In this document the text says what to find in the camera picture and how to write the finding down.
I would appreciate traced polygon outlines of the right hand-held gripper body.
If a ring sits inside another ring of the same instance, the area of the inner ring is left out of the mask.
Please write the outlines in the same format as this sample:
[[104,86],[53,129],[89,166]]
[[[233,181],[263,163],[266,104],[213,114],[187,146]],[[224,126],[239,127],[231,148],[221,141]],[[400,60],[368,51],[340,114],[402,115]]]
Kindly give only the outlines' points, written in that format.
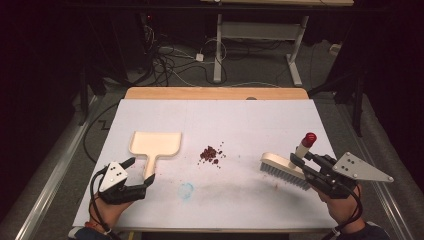
[[394,178],[382,172],[366,161],[346,152],[340,159],[334,159],[333,164],[317,164],[315,178],[306,181],[332,199],[346,199],[350,191],[356,188],[359,180],[376,182],[393,182]]

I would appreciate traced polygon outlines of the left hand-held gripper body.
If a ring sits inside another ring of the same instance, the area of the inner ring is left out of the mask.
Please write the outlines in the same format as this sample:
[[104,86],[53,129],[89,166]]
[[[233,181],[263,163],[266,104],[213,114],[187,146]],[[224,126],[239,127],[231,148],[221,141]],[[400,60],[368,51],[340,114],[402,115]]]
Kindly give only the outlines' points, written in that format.
[[128,173],[117,162],[111,162],[106,169],[98,190],[98,195],[107,204],[123,204],[145,198],[146,185],[126,186]]

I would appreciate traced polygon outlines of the cream brush with red-tipped handle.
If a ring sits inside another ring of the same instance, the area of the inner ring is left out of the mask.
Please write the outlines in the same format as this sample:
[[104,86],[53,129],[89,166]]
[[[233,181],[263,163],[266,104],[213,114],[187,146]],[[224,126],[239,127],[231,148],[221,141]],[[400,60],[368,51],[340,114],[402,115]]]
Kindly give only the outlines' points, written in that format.
[[289,159],[270,152],[263,153],[260,159],[260,170],[302,190],[308,190],[309,184],[306,182],[305,175],[302,169],[294,164],[294,161],[303,160],[316,140],[316,135],[308,132]]

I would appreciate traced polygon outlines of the cream plastic dustpan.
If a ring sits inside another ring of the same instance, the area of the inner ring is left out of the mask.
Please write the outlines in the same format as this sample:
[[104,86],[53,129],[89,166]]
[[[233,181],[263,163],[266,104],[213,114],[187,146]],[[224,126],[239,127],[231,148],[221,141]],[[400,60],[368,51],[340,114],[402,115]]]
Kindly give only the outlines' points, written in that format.
[[133,133],[129,151],[135,156],[145,156],[144,180],[155,174],[156,161],[160,157],[171,157],[178,153],[182,133],[139,132]]

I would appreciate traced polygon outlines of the pile of red crumbs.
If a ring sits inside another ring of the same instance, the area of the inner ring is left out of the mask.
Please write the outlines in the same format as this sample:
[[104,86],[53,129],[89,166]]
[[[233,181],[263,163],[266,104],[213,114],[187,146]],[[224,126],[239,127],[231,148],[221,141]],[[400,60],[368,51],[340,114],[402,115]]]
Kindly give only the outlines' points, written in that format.
[[197,164],[200,166],[209,165],[220,169],[226,158],[227,154],[224,149],[224,142],[221,141],[217,145],[207,145],[200,152]]

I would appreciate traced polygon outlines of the person's right hand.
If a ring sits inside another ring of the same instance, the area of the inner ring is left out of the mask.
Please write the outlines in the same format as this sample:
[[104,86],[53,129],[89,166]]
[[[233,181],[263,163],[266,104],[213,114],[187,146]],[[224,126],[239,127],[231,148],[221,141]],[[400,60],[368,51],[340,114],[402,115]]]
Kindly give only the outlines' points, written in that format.
[[356,212],[358,204],[352,195],[346,199],[331,199],[319,190],[316,190],[316,192],[320,200],[327,205],[329,215],[338,225],[344,224],[343,228],[346,226],[358,228],[365,223],[362,217]]

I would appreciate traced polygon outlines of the person's left hand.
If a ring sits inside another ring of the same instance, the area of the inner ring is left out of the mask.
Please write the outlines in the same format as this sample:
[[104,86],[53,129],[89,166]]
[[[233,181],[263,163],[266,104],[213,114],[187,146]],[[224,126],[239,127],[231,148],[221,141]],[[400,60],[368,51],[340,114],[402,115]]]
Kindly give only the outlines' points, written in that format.
[[109,228],[113,228],[119,221],[122,213],[131,205],[132,202],[120,205],[110,205],[104,202],[100,197],[95,196],[95,203],[89,205],[90,222],[94,224],[97,231],[104,232],[104,229],[100,225],[99,218],[102,218],[103,222],[106,223]]

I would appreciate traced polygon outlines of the black metal stand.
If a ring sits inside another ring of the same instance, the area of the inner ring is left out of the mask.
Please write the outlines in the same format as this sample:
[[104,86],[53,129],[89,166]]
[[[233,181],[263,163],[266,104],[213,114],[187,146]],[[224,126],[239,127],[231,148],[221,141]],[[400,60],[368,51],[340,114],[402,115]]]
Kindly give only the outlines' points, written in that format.
[[88,88],[95,96],[104,96],[106,87],[104,85],[103,76],[98,66],[84,66],[79,73],[80,82],[80,109],[81,117],[79,125],[82,126],[88,118],[89,97]]
[[341,76],[327,80],[325,83],[314,87],[307,92],[309,97],[313,97],[321,92],[334,92],[334,101],[337,104],[352,104],[352,127],[358,137],[362,136],[361,116],[364,93],[365,72],[362,70],[352,70]]

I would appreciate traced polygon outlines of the white table cover board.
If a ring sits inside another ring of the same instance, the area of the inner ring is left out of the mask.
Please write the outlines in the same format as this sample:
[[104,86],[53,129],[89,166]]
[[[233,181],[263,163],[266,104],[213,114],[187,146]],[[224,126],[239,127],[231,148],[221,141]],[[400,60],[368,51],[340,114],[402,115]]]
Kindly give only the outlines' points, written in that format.
[[[288,157],[308,132],[318,154],[332,154],[311,100],[123,100],[96,166],[130,158],[134,132],[181,132],[179,152],[156,164],[154,183],[117,223],[151,231],[307,231],[334,226],[326,206],[260,170],[263,153]],[[197,164],[224,142],[221,168]]]

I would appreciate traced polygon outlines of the wooden table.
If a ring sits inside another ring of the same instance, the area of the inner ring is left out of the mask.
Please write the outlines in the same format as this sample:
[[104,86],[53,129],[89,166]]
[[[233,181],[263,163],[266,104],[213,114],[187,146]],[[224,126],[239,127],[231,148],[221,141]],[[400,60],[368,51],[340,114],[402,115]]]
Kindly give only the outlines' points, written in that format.
[[301,88],[250,88],[250,87],[131,87],[125,99],[147,100],[307,100]]

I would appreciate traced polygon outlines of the metal floor rail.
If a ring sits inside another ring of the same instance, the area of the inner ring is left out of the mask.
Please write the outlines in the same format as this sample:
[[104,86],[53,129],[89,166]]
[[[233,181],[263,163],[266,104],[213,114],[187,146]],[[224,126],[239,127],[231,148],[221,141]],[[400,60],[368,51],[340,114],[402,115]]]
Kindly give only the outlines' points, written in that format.
[[415,184],[374,112],[364,108],[359,136],[352,126],[350,108],[337,105],[336,109],[341,121],[340,130],[331,136],[336,154],[351,151],[395,179],[393,183],[364,182],[366,218],[381,224],[393,240],[418,240],[409,219],[412,213],[408,204],[410,187]]
[[89,101],[88,113],[84,120],[82,122],[77,122],[76,125],[71,128],[70,136],[63,144],[64,149],[59,153],[54,169],[49,174],[49,178],[17,233],[15,240],[33,240],[35,233],[63,182],[78,145],[82,141],[83,135],[88,129],[94,114],[99,109],[102,100],[102,97],[93,96]]

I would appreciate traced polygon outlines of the white metal desk frame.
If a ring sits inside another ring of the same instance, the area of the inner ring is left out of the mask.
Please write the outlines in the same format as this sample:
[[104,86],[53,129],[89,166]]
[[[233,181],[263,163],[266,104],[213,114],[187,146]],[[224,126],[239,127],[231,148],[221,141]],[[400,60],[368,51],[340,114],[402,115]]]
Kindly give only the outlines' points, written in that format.
[[[276,9],[277,7],[301,7],[311,10],[313,7],[326,9],[351,7],[353,0],[201,0],[211,3],[214,7],[253,7],[258,10],[259,5]],[[223,60],[227,54],[222,39],[255,39],[255,40],[278,40],[293,41],[294,47],[291,53],[285,56],[286,65],[291,74],[291,79],[296,87],[303,85],[297,66],[296,57],[303,40],[309,20],[309,14],[303,14],[295,23],[264,23],[259,20],[229,20],[222,13],[217,14],[216,23],[216,50],[214,57],[213,82],[222,83],[224,76]]]

